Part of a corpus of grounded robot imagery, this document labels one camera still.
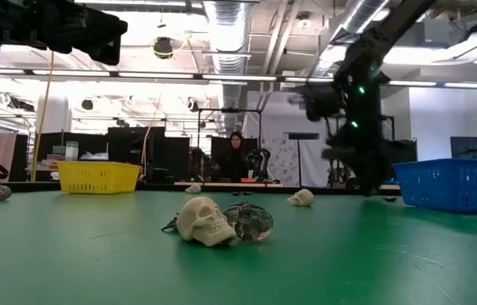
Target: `yellow plastic basket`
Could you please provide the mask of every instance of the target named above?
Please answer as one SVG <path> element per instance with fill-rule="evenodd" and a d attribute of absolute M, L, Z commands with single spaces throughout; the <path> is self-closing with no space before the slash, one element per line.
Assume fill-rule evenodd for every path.
<path fill-rule="evenodd" d="M 117 194 L 135 190 L 141 167 L 117 162 L 58 162 L 61 191 L 72 194 Z"/>

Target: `blue plastic basket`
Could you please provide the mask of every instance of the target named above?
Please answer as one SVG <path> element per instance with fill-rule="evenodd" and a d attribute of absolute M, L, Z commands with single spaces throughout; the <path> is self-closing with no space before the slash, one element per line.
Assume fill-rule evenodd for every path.
<path fill-rule="evenodd" d="M 477 159 L 394 164 L 408 205 L 477 213 Z"/>

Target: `woman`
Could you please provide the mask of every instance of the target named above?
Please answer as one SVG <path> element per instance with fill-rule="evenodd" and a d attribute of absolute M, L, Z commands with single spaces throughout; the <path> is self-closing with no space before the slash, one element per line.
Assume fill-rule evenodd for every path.
<path fill-rule="evenodd" d="M 244 138 L 238 131 L 230 135 L 229 146 L 223 151 L 216 164 L 216 169 L 220 169 L 220 176 L 230 178 L 232 182 L 240 182 L 240 178 L 247 178 L 247 165 L 244 160 L 244 149 L 242 143 Z"/>

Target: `dark hair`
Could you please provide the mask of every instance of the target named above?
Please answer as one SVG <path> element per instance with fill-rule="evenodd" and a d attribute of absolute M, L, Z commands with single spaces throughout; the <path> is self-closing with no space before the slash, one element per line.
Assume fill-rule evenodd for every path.
<path fill-rule="evenodd" d="M 240 139 L 240 149 L 243 150 L 244 148 L 244 137 L 241 135 L 240 131 L 235 131 L 230 134 L 229 137 L 229 147 L 232 147 L 232 137 L 237 136 Z"/>

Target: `green tabletop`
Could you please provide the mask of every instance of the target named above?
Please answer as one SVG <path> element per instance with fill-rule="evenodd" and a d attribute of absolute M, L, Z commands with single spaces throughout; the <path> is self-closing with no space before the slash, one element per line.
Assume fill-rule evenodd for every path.
<path fill-rule="evenodd" d="M 477 305 L 477 216 L 316 196 L 247 200 L 275 220 L 263 242 L 206 248 L 160 228 L 193 198 L 13 194 L 0 203 L 0 304 Z"/>

